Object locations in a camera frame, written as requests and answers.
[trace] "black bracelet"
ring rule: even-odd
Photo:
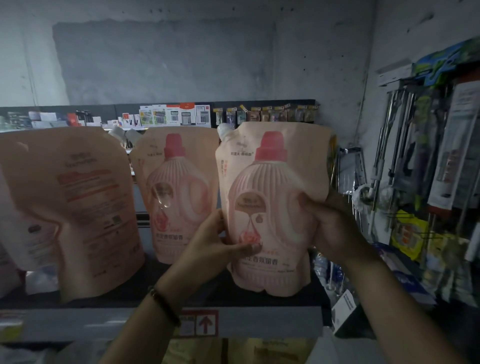
[[[167,300],[155,289],[154,286],[148,288],[150,296],[154,301],[162,308],[163,312],[167,315],[168,319],[177,327],[180,327],[181,321],[179,317],[175,314],[173,309],[168,304]]]

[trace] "person's left hand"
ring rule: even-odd
[[[228,263],[262,250],[259,244],[226,245],[224,238],[218,236],[223,231],[225,221],[222,210],[218,209],[200,225],[178,261],[160,278],[157,289],[172,301],[185,300]]]

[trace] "red arrow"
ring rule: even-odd
[[[210,320],[208,318],[208,316],[205,316],[204,318],[202,318],[200,320],[200,322],[198,323],[198,326],[202,326],[204,327],[204,335],[206,335],[208,333],[208,327],[209,326],[212,326],[213,325],[213,322],[212,320]]]

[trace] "forearm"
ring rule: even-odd
[[[190,295],[190,290],[170,269],[155,288],[177,314]],[[148,294],[109,346],[101,363],[161,363],[174,328],[160,305]]]
[[[346,272],[390,363],[466,363],[383,261]]]

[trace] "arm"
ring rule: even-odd
[[[343,267],[390,363],[466,363],[367,243],[352,217],[338,209],[344,204],[340,195],[330,193],[325,204],[302,195],[300,204],[318,219],[315,245]]]
[[[262,249],[260,245],[225,245],[218,236],[224,230],[222,211],[216,210],[200,225],[178,261],[156,283],[156,290],[177,314],[186,300],[229,262],[257,254]],[[174,325],[162,308],[147,295],[100,362],[160,363],[173,330]]]

